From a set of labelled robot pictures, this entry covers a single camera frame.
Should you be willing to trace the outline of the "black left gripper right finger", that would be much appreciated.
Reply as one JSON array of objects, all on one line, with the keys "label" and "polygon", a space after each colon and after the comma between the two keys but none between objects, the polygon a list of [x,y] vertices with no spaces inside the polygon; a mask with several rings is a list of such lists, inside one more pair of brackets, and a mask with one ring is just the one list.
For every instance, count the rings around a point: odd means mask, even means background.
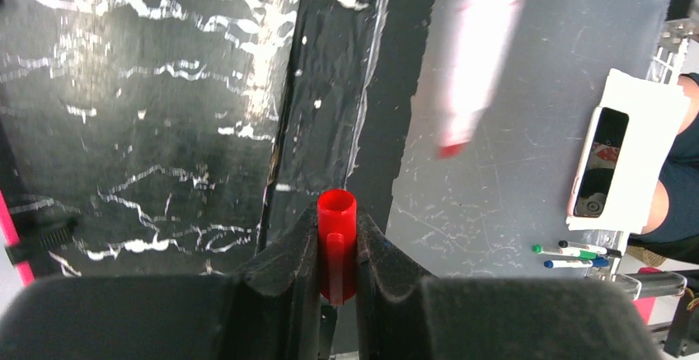
[{"label": "black left gripper right finger", "polygon": [[586,278],[440,278],[357,212],[362,359],[657,359],[626,295]]}]

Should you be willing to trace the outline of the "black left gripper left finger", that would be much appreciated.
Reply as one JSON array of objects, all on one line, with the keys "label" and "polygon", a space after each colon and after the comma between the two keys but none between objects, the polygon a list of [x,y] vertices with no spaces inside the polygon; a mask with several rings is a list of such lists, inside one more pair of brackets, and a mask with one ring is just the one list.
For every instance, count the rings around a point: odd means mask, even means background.
[{"label": "black left gripper left finger", "polygon": [[314,359],[317,210],[229,275],[45,278],[1,319],[4,359]]}]

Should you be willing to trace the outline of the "red marker cap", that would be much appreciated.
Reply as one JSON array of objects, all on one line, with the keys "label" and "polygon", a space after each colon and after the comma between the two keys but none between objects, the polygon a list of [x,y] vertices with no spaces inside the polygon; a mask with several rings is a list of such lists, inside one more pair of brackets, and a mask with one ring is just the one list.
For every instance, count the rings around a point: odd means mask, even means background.
[{"label": "red marker cap", "polygon": [[332,306],[356,293],[357,203],[344,189],[330,189],[317,200],[321,294]]}]

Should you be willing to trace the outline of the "pink framed whiteboard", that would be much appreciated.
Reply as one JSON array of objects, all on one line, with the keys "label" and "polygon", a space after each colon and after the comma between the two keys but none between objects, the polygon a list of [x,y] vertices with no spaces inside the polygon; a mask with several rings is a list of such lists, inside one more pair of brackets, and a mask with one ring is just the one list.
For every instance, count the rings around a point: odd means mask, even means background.
[{"label": "pink framed whiteboard", "polygon": [[16,261],[20,244],[9,208],[1,195],[1,314],[7,310],[13,298],[35,280],[29,262]]}]

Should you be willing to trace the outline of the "white red whiteboard marker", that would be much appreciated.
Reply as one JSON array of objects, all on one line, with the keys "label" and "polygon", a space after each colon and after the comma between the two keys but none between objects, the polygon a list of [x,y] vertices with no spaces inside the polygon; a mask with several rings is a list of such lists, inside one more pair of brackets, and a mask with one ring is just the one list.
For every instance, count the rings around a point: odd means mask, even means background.
[{"label": "white red whiteboard marker", "polygon": [[472,140],[501,77],[526,0],[441,0],[435,78],[438,155],[456,156]]}]

